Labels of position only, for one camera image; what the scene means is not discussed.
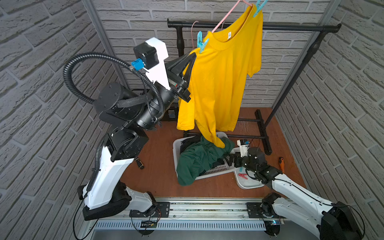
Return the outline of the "red clothespin green shirt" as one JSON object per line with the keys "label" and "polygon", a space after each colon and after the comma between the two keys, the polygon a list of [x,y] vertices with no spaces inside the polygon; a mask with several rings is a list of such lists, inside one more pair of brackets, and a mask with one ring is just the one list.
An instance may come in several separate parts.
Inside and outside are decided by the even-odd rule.
{"label": "red clothespin green shirt", "polygon": [[239,178],[242,178],[242,179],[245,179],[245,180],[248,179],[247,176],[248,176],[247,174],[238,174]]}

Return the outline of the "teal clothespin yellow shirt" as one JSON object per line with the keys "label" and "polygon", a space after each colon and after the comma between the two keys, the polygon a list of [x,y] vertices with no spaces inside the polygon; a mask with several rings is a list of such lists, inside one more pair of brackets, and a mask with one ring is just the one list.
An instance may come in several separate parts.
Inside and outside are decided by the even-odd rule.
{"label": "teal clothespin yellow shirt", "polygon": [[199,53],[202,54],[205,50],[205,47],[207,46],[209,42],[209,38],[203,39],[203,33],[202,31],[199,31],[197,34],[197,48],[199,49]]}
{"label": "teal clothespin yellow shirt", "polygon": [[256,7],[257,7],[257,10],[255,12],[255,14],[253,15],[253,17],[256,17],[263,9],[263,7],[267,4],[268,0],[257,0],[257,3],[256,3]]}

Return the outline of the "yellow t-shirt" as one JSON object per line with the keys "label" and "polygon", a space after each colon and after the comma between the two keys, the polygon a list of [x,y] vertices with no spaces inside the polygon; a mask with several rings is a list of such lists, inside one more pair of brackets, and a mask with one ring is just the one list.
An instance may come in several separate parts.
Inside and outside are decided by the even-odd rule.
{"label": "yellow t-shirt", "polygon": [[198,128],[208,142],[225,147],[216,132],[235,129],[246,80],[262,67],[263,22],[263,12],[249,6],[228,28],[208,32],[204,50],[193,50],[191,100],[179,101],[178,130]]}

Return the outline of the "white perforated laundry basket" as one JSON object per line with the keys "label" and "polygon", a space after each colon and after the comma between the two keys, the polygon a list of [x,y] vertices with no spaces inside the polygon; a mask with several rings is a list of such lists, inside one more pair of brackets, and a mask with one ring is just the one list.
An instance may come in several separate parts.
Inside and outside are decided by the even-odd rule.
{"label": "white perforated laundry basket", "polygon": [[235,168],[227,165],[225,155],[231,154],[235,144],[223,132],[217,132],[217,137],[225,142],[224,149],[205,140],[201,134],[174,141],[175,171],[180,185],[189,186],[196,180],[234,172]]}

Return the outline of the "pink hanger of yellow shirt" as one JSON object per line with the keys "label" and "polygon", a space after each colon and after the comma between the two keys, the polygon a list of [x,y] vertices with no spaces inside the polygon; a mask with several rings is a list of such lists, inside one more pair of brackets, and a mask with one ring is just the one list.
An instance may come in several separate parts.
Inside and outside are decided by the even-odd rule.
{"label": "pink hanger of yellow shirt", "polygon": [[225,16],[219,21],[219,23],[211,30],[211,33],[214,33],[228,18],[228,16],[235,10],[235,8],[240,4],[244,3],[249,7],[253,7],[253,4],[250,4],[246,0],[237,0],[236,3],[233,5],[233,7],[225,14]]}

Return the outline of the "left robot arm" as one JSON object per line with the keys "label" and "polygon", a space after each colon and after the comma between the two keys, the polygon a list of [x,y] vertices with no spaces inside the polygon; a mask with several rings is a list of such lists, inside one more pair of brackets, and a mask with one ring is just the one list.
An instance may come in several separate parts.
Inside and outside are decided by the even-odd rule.
{"label": "left robot arm", "polygon": [[[86,221],[98,221],[130,211],[130,217],[141,214],[146,221],[137,228],[142,235],[149,235],[150,226],[158,224],[169,215],[169,204],[159,203],[150,192],[137,192],[121,181],[126,168],[138,159],[153,130],[171,104],[178,99],[188,102],[188,86],[197,56],[194,53],[165,64],[166,79],[171,83],[166,89],[153,83],[139,71],[138,62],[127,63],[102,53],[89,52],[72,57],[64,66],[63,77],[68,89],[80,100],[91,104],[99,119],[110,125],[95,151],[95,165],[89,182],[77,189],[84,203],[82,213]],[[139,77],[144,84],[144,94],[137,95],[118,82],[108,84],[97,99],[83,94],[75,85],[72,73],[75,66],[89,59],[102,59],[116,63]]]}

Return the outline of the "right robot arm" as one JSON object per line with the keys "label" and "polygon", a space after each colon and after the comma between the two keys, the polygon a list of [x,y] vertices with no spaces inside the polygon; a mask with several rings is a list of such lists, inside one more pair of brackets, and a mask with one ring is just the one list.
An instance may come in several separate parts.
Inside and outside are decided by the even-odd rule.
{"label": "right robot arm", "polygon": [[360,229],[352,211],[342,202],[326,200],[291,180],[281,170],[269,165],[258,148],[240,146],[224,159],[235,168],[252,174],[252,180],[274,190],[263,198],[261,214],[266,218],[284,217],[312,233],[319,240],[362,240],[365,229]]}

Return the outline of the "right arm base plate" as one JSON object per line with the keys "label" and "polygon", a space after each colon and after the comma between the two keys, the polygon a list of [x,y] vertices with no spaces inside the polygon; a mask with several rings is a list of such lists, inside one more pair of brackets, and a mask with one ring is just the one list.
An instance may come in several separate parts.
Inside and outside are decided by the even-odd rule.
{"label": "right arm base plate", "polygon": [[248,202],[246,203],[247,212],[250,219],[256,218],[280,218],[278,214],[275,213],[271,204],[262,203],[262,202]]}

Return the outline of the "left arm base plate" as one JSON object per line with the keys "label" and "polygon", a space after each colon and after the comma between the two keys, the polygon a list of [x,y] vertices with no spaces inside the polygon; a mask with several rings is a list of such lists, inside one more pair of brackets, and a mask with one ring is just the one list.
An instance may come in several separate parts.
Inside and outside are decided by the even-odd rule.
{"label": "left arm base plate", "polygon": [[170,204],[170,202],[157,202],[156,205],[150,207],[143,213],[138,210],[130,210],[129,216],[131,218],[168,218],[170,212]]}

